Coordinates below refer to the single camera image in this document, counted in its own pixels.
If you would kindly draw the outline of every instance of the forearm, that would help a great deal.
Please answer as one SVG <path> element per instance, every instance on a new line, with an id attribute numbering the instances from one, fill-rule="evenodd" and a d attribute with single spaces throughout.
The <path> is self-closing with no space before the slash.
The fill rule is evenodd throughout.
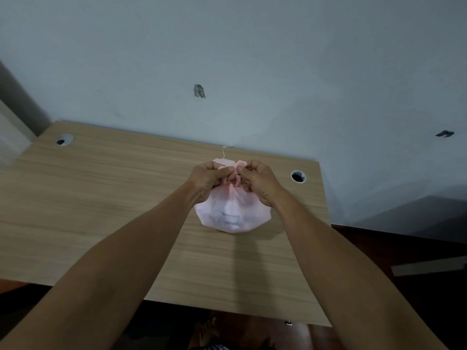
<path id="1" fill-rule="evenodd" d="M 285 190 L 273 205 L 310 288 L 347 349 L 445 349 L 359 249 Z"/>
<path id="2" fill-rule="evenodd" d="M 195 198 L 185 184 L 92 247 L 0 348 L 8 348 L 9 339 L 15 349 L 112 346 L 154 283 Z"/>

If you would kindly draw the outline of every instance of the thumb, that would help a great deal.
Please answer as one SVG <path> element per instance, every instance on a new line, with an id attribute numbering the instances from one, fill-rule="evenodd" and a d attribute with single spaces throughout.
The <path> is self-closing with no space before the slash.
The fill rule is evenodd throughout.
<path id="1" fill-rule="evenodd" d="M 224 178 L 224 177 L 228 176 L 230 173 L 232 173 L 233 171 L 234 171 L 234 168 L 232 166 L 224 167 L 224 168 L 216 170 L 214 172 L 214 176 L 216 177 L 216 179 Z"/>
<path id="2" fill-rule="evenodd" d="M 244 176 L 245 178 L 247 178 L 250 182 L 253 181 L 253 179 L 256 177 L 256 175 L 258 174 L 257 172 L 253 172 L 243 166 L 240 166 L 240 167 L 237 167 L 237 172 L 238 174 Z"/>

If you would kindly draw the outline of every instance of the person's left arm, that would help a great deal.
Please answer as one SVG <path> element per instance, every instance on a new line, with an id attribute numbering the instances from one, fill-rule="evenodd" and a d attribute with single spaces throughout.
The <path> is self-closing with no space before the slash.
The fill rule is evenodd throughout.
<path id="1" fill-rule="evenodd" d="M 92 247 L 0 342 L 3 349 L 109 349 L 169 255 L 191 208 L 233 167 L 196 166 L 159 205 Z"/>

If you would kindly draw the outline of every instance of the translucent bag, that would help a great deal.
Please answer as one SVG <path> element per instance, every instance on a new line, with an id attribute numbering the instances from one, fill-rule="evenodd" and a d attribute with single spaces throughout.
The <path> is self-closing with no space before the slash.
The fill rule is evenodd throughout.
<path id="1" fill-rule="evenodd" d="M 222 164 L 219 168 L 235 167 L 236 181 L 227 182 L 211 190 L 209 198 L 195 205 L 195 211 L 204 226 L 224 232 L 247 232 L 271 219 L 271 208 L 263 205 L 253 192 L 246 192 L 240 184 L 237 167 L 246 166 L 244 161 L 231 161 L 216 158 L 214 162 Z"/>

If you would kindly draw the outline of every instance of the round desk hole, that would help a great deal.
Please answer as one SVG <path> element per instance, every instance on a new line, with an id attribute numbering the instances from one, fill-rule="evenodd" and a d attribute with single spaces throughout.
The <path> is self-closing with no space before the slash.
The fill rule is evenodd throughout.
<path id="1" fill-rule="evenodd" d="M 73 137 L 73 135 L 64 134 L 57 141 L 55 141 L 55 143 L 59 146 L 66 146 L 68 144 L 71 144 L 74 139 L 75 138 Z"/>
<path id="2" fill-rule="evenodd" d="M 306 175 L 302 171 L 292 171 L 290 177 L 295 183 L 305 183 Z"/>

